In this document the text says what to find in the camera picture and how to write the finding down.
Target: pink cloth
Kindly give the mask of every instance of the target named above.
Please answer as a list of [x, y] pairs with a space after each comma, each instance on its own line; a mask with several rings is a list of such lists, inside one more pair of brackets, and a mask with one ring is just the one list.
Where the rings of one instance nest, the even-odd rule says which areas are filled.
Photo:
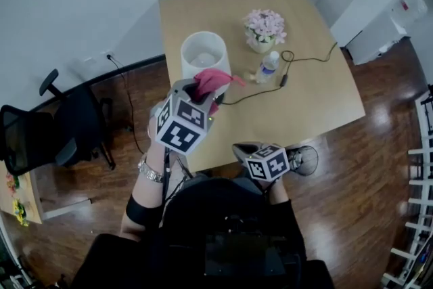
[[[224, 85], [228, 85], [231, 81], [238, 82], [241, 86], [245, 86], [244, 80], [238, 76], [230, 76], [219, 69], [205, 69], [194, 76], [195, 80], [199, 82], [196, 92], [193, 95], [193, 100], [199, 100], [202, 95], [217, 91]], [[212, 103], [209, 115], [218, 111], [218, 105]]]

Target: baseboard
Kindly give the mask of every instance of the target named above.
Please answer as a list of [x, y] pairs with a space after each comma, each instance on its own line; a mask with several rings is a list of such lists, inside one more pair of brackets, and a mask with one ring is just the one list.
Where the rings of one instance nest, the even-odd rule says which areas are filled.
[[[119, 74], [123, 74], [124, 72], [128, 72], [128, 71], [131, 71], [131, 70], [134, 70], [134, 69], [142, 68], [142, 67], [144, 67], [144, 66], [148, 66], [148, 65], [152, 65], [152, 64], [155, 64], [155, 63], [158, 63], [158, 62], [162, 62], [163, 60], [165, 60], [165, 54], [157, 55], [156, 57], [153, 57], [153, 58], [150, 58], [150, 59], [142, 60], [142, 61], [140, 61], [140, 62], [137, 62], [137, 63], [131, 64], [131, 65], [123, 66], [123, 67], [120, 68], [120, 69], [116, 69], [116, 70], [113, 70], [113, 71], [107, 72], [106, 74], [102, 74], [102, 75], [100, 75], [100, 76], [97, 76], [97, 77], [95, 77], [94, 79], [91, 79], [91, 80], [88, 80], [88, 81], [86, 81], [86, 82], [84, 82], [84, 83], [81, 83], [80, 85], [75, 86], [75, 87], [73, 87], [73, 88], [71, 88], [71, 89], [69, 89], [69, 90], [67, 90], [67, 91], [62, 92], [62, 93], [63, 93], [64, 95], [69, 95], [69, 94], [71, 94], [71, 93], [72, 93], [72, 92], [73, 92], [77, 87], [80, 87], [80, 86], [82, 86], [82, 85], [85, 85], [85, 86], [90, 87], [90, 86], [92, 86], [92, 85], [94, 85], [94, 84], [96, 84], [96, 83], [99, 83], [99, 82], [102, 82], [102, 81], [104, 81], [104, 80], [110, 79], [110, 78], [115, 77], [115, 76], [117, 76], [117, 75], [119, 75]], [[43, 102], [42, 104], [40, 104], [40, 105], [34, 107], [34, 108], [33, 108], [32, 110], [30, 110], [30, 111], [31, 111], [31, 112], [39, 111], [41, 108], [44, 108], [45, 106], [48, 106], [49, 104], [52, 104], [52, 103], [56, 102], [57, 100], [58, 100], [58, 99], [57, 99], [56, 97], [53, 97], [53, 98], [47, 100], [46, 102]]]

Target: table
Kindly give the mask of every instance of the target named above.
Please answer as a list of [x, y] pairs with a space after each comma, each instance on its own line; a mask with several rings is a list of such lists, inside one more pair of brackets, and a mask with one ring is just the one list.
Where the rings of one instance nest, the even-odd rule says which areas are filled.
[[6, 185], [6, 175], [7, 169], [5, 163], [0, 162], [0, 209], [11, 215], [14, 215], [14, 198], [19, 198], [24, 204], [27, 220], [39, 224], [42, 224], [44, 220], [91, 205], [90, 199], [87, 199], [55, 210], [44, 211], [36, 184], [36, 176], [33, 171], [20, 176], [19, 180], [22, 187], [17, 190], [14, 197], [12, 197]]
[[[181, 45], [193, 32], [209, 30], [227, 46], [232, 74], [244, 76], [256, 70], [263, 54], [246, 44], [243, 18], [252, 9], [272, 9], [286, 20], [286, 43], [275, 50], [290, 49], [295, 58], [325, 58], [335, 43], [310, 0], [160, 0], [160, 21], [170, 83], [182, 79]], [[232, 84], [225, 101], [232, 102], [254, 92], [273, 89], [281, 80], [266, 85]], [[233, 143], [261, 141], [289, 146], [316, 137], [365, 116], [352, 74], [336, 47], [327, 63], [294, 62], [287, 85], [272, 93], [220, 107], [208, 136], [187, 157], [191, 171], [236, 161]]]

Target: wristwatch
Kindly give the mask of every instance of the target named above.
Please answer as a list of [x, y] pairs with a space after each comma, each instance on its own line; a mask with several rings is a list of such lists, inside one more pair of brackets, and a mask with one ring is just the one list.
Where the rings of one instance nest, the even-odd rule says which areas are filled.
[[138, 163], [138, 171], [139, 173], [143, 173], [144, 177], [150, 179], [156, 183], [162, 183], [162, 179], [164, 175], [162, 173], [157, 173], [155, 170], [152, 170], [149, 165], [146, 164], [147, 153], [141, 157], [141, 160]]

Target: black strap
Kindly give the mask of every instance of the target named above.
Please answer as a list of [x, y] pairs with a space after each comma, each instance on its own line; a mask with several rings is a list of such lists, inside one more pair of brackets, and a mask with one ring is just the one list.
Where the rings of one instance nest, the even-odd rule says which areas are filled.
[[127, 204], [127, 216], [133, 222], [144, 226], [147, 230], [157, 229], [164, 212], [164, 205], [147, 208], [135, 201], [131, 195]]

